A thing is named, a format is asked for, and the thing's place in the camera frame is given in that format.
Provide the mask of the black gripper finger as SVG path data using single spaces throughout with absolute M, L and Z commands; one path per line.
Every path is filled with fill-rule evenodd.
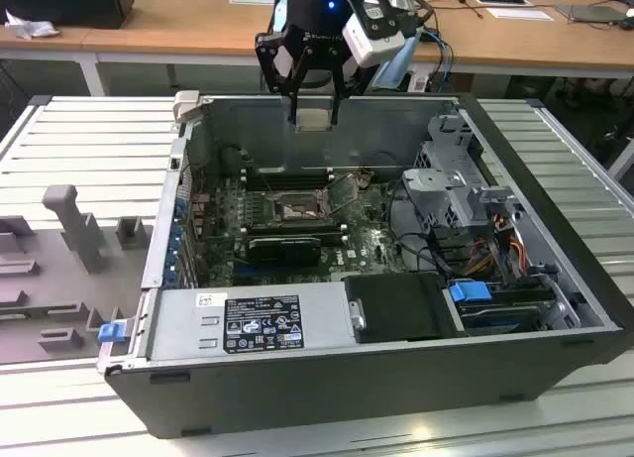
M 270 92 L 289 99 L 288 122 L 292 125 L 296 124 L 298 91 L 308 72 L 308 51 L 305 32 L 299 28 L 255 36 L 255 52 L 265 83 Z
M 335 127 L 339 122 L 339 110 L 344 99 L 351 96 L 363 95 L 372 81 L 372 67 L 357 67 L 352 79 L 346 81 L 344 78 L 345 62 L 339 56 L 332 54 L 331 73 L 334 85 L 334 95 L 332 97 L 332 109 L 330 114 L 330 127 Z

